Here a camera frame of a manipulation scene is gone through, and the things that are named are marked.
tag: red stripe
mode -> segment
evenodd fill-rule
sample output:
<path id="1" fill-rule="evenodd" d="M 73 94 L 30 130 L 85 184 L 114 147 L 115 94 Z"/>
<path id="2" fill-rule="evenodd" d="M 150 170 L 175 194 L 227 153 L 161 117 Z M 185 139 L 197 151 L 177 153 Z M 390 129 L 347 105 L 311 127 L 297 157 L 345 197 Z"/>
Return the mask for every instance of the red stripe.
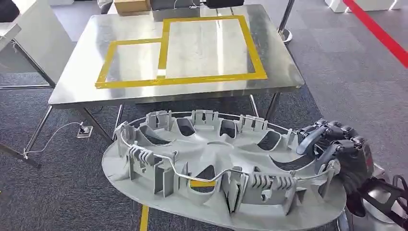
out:
<path id="1" fill-rule="evenodd" d="M 387 34 L 370 16 L 357 5 L 354 0 L 343 0 L 356 17 L 373 33 L 375 37 L 408 68 L 408 52 Z"/>

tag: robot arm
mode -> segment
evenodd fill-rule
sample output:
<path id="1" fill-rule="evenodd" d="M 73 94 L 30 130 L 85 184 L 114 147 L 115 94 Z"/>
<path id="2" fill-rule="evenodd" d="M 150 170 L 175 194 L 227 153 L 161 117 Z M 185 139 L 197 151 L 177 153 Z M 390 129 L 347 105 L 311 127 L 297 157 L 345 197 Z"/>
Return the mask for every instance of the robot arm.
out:
<path id="1" fill-rule="evenodd" d="M 320 119 L 311 126 L 298 130 L 299 155 L 314 154 L 315 145 L 323 152 L 318 153 L 315 173 L 325 170 L 329 161 L 338 159 L 341 170 L 339 177 L 347 194 L 355 192 L 373 172 L 373 161 L 368 142 L 350 126 L 338 121 Z"/>

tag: floor socket cover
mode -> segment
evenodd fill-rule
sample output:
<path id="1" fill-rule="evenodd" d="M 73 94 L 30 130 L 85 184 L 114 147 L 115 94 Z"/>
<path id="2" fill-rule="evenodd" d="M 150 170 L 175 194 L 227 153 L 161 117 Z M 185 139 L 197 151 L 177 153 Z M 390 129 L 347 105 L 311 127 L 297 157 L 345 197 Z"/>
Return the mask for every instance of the floor socket cover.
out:
<path id="1" fill-rule="evenodd" d="M 81 132 L 81 130 L 78 131 L 78 134 L 76 135 L 77 138 L 88 138 L 92 134 L 93 126 L 84 126 L 84 131 Z"/>

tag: white cable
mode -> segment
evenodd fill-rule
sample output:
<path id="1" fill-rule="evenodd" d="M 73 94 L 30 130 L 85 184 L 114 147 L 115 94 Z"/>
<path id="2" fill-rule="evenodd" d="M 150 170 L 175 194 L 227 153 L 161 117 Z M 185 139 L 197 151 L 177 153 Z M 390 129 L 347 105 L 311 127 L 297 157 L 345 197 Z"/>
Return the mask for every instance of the white cable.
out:
<path id="1" fill-rule="evenodd" d="M 54 138 L 55 134 L 57 134 L 57 132 L 58 132 L 59 130 L 61 130 L 62 128 L 66 127 L 66 126 L 68 126 L 68 125 L 71 125 L 71 124 L 79 124 L 79 125 L 81 125 L 81 123 L 78 123 L 78 122 L 72 122 L 72 123 L 69 123 L 69 124 L 65 124 L 64 126 L 60 127 L 59 129 L 57 129 L 57 130 L 54 132 L 54 134 L 51 136 L 51 138 L 50 138 L 50 139 L 48 140 L 48 142 L 45 144 L 45 146 L 44 146 L 43 149 L 41 149 L 41 150 L 39 150 L 39 151 L 29 151 L 29 152 L 26 152 L 26 149 L 24 148 L 24 149 L 23 149 L 23 156 L 24 156 L 24 158 L 25 158 L 25 159 L 28 158 L 28 157 L 27 157 L 27 154 L 28 154 L 28 153 L 40 153 L 40 152 L 43 152 L 43 151 L 47 148 L 47 146 L 48 146 L 48 144 L 50 143 L 50 141 Z"/>

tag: white plastic part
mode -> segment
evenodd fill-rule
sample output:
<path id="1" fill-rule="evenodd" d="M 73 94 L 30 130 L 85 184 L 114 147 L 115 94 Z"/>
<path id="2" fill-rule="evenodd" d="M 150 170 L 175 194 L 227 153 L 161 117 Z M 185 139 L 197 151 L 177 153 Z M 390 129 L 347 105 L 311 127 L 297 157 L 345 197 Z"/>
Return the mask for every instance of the white plastic part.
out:
<path id="1" fill-rule="evenodd" d="M 235 230 L 304 230 L 336 219 L 345 206 L 337 165 L 316 175 L 315 157 L 296 154 L 297 135 L 268 125 L 209 110 L 152 112 L 116 131 L 102 167 L 139 203 Z M 192 180 L 214 185 L 202 192 Z"/>

